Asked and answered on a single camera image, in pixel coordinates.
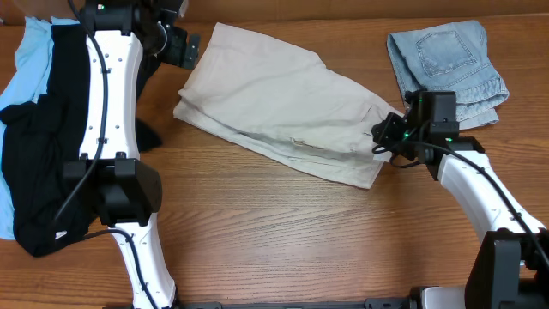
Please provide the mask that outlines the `beige shorts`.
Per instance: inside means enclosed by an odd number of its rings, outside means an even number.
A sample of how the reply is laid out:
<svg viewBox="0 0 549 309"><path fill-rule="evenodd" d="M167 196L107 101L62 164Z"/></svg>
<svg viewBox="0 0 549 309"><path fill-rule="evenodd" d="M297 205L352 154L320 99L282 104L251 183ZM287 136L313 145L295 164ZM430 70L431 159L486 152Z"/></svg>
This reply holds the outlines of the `beige shorts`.
<svg viewBox="0 0 549 309"><path fill-rule="evenodd" d="M372 187L386 154L371 129L393 107L313 51L218 23L174 118L303 173Z"/></svg>

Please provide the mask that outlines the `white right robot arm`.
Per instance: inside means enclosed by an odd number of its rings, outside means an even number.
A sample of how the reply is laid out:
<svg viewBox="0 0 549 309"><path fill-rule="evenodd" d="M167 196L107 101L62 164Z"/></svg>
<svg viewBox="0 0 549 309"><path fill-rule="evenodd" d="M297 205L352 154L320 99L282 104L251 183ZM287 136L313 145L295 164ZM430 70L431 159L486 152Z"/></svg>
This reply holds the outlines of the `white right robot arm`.
<svg viewBox="0 0 549 309"><path fill-rule="evenodd" d="M481 247L462 288L412 288L368 308L546 308L548 230L512 196L473 137L461 136L453 92L408 92L404 116L393 112L371 129L375 154L424 165L472 223Z"/></svg>

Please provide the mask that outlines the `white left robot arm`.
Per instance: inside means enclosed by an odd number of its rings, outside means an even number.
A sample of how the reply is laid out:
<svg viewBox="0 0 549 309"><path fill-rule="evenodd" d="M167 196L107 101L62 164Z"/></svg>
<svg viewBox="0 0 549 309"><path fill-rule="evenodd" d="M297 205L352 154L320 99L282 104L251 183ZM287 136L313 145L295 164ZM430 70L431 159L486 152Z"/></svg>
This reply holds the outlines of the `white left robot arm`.
<svg viewBox="0 0 549 309"><path fill-rule="evenodd" d="M51 224L58 227L75 200L99 217L123 255L134 308L182 305L160 244L160 175L140 160L136 99L146 56L195 68L200 37L174 25L188 5L186 0L87 1L72 8L87 35L88 114L79 158L63 167L73 190Z"/></svg>

